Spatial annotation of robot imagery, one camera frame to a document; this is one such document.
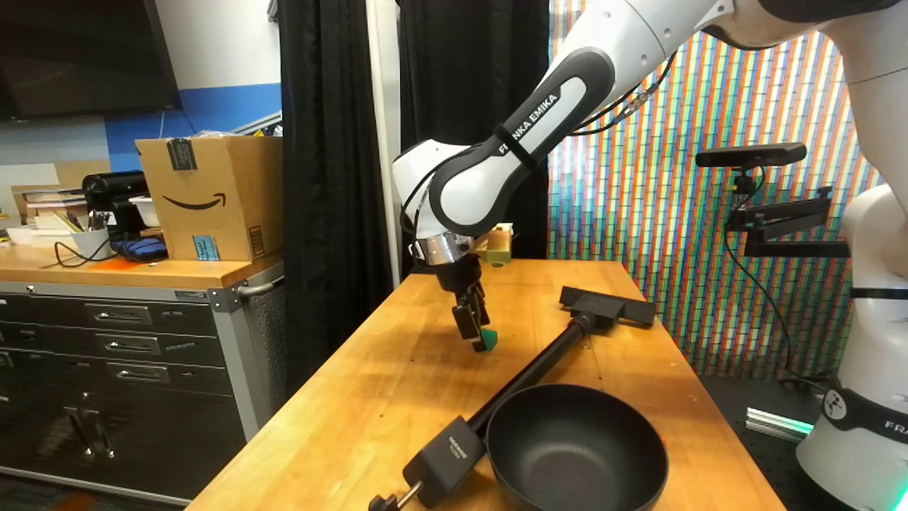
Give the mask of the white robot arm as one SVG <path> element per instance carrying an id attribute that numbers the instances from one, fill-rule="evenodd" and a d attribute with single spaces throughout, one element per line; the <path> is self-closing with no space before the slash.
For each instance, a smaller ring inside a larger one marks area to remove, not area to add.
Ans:
<path id="1" fill-rule="evenodd" d="M 847 210 L 852 336 L 906 336 L 908 0 L 588 0 L 543 82 L 488 140 L 427 140 L 393 166 L 411 257 L 439 274 L 466 340 L 476 345 L 488 323 L 473 248 L 499 220 L 515 174 L 621 103 L 698 31 L 746 51 L 805 31 L 838 47 L 861 150 L 882 176 Z"/>

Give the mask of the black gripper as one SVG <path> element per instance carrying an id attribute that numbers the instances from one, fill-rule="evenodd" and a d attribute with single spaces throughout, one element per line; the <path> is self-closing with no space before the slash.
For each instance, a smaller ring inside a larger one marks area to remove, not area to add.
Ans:
<path id="1" fill-rule="evenodd" d="M 462 340 L 476 340 L 483 331 L 492 326 L 485 311 L 485 289 L 479 285 L 483 268 L 476 257 L 466 257 L 455 264 L 437 270 L 437 281 L 446 292 L 455 295 L 455 323 Z"/>

